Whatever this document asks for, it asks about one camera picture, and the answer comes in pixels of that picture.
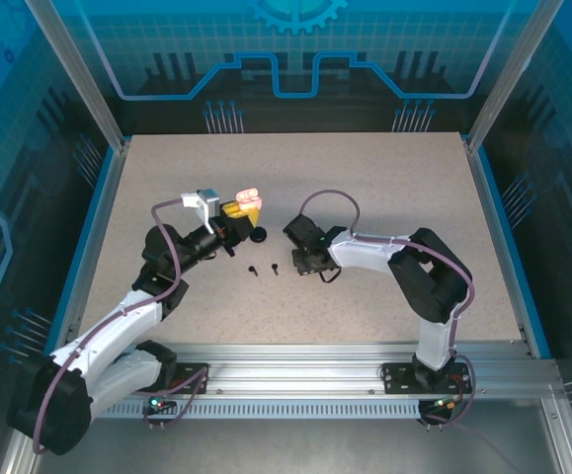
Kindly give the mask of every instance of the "aluminum frame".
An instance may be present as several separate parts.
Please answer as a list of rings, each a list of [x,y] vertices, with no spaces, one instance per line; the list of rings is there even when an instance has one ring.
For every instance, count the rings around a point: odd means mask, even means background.
[[[75,42],[50,0],[25,0],[59,62],[115,151],[123,149],[123,134]]]
[[[483,143],[488,131],[492,128],[516,84],[527,69],[531,57],[544,38],[544,34],[553,23],[553,18],[558,13],[562,2],[563,0],[539,0],[510,53],[494,88],[490,91],[490,95],[472,125],[468,134],[471,151],[476,152]]]
[[[517,318],[520,318],[526,328],[530,349],[535,355],[537,347],[534,347],[529,315],[526,316],[520,289],[517,289],[511,258],[508,259],[506,247],[503,247],[502,229],[496,218],[494,203],[490,204],[484,170],[476,153],[561,3],[562,0],[541,0],[536,7],[469,137],[470,167],[495,241],[506,285],[513,298]],[[84,99],[93,119],[111,146],[121,151],[121,131],[54,7],[48,0],[27,0],[27,4]],[[109,175],[104,186],[100,211],[93,222],[91,239],[84,251],[82,269],[80,275],[77,275],[66,318],[60,328],[61,343],[67,337],[68,329],[77,329],[78,318],[83,313],[95,269],[94,262],[101,250],[124,158],[123,154],[114,164],[110,171],[111,176]],[[179,358],[184,361],[199,360],[211,364],[211,382],[206,398],[274,400],[287,396],[290,399],[370,400],[372,397],[388,397],[383,395],[382,382],[377,373],[379,365],[383,361],[408,361],[415,351],[415,345],[180,345],[172,349],[175,349]],[[568,400],[564,398],[564,388],[555,362],[550,359],[531,358],[525,342],[465,343],[459,344],[459,351],[468,355],[476,365],[479,400],[541,400],[560,467],[563,472],[571,473],[572,411]],[[35,461],[30,440],[22,434],[13,433],[0,472],[31,473]]]

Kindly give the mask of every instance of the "work surface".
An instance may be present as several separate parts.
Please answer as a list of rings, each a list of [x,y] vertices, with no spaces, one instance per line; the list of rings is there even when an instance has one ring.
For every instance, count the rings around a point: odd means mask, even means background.
[[[457,133],[322,133],[135,136],[95,272],[81,331],[129,291],[154,225],[153,204],[214,188],[222,201],[256,187],[264,200],[262,244],[236,257],[219,252],[184,279],[181,305],[141,339],[161,343],[347,343],[416,341],[418,317],[390,276],[346,269],[332,284],[299,276],[282,229],[311,193],[340,189],[360,204],[358,230],[408,235],[433,229],[472,272],[476,299],[459,324],[462,340],[519,339],[485,216]],[[340,196],[310,203],[325,230],[349,226]],[[201,225],[192,209],[163,209],[181,235]],[[271,264],[279,265],[275,276]],[[259,276],[248,272],[254,266]]]

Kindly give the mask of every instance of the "glass panel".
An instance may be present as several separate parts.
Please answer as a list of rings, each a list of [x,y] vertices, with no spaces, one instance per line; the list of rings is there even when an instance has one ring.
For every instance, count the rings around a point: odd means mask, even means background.
[[[122,101],[126,133],[468,131],[535,4],[68,0],[58,10]]]
[[[550,349],[572,378],[572,1],[484,145]]]
[[[18,362],[43,349],[107,148],[24,2],[1,2],[0,455]]]

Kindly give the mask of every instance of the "enclosure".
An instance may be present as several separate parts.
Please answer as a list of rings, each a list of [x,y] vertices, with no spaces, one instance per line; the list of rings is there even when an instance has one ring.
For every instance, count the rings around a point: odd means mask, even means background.
[[[191,270],[143,336],[209,364],[187,419],[151,434],[129,396],[35,455],[5,421],[21,362],[121,301],[153,204],[251,187],[267,240]],[[365,233],[432,228],[472,272],[461,429],[385,393],[419,335],[393,279],[294,269],[282,229],[323,189]],[[353,218],[340,197],[308,212]],[[0,472],[182,468],[572,473],[572,0],[0,2]]]

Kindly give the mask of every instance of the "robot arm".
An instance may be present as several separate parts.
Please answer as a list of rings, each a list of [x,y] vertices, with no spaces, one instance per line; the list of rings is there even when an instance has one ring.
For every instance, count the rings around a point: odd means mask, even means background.
[[[182,198],[184,205],[194,207],[203,221],[186,237],[164,224],[182,273],[202,260],[212,259],[219,249],[234,256],[234,247],[246,240],[259,219],[261,199],[257,190],[241,192],[236,201],[223,205],[213,190]],[[134,340],[169,316],[189,289],[180,280],[171,293],[154,300],[168,292],[176,279],[171,251],[157,226],[147,233],[142,257],[145,265],[140,275],[111,313],[63,348],[49,356],[29,356],[21,367],[7,423],[29,437],[41,418],[44,394],[62,371],[43,415],[40,434],[40,443],[56,454],[72,449],[90,424],[125,396],[137,390],[164,390],[173,382],[176,355],[167,348],[147,341],[122,356]],[[74,353],[78,357],[70,360]]]
[[[421,228],[403,237],[352,235],[345,227],[333,227],[326,233],[300,214],[284,233],[296,247],[292,259],[300,275],[322,275],[348,267],[393,275],[409,305],[421,318],[414,357],[418,379],[427,387],[441,380],[451,358],[451,315],[465,299],[467,284],[440,260],[400,242],[428,247],[470,273],[432,230]]]

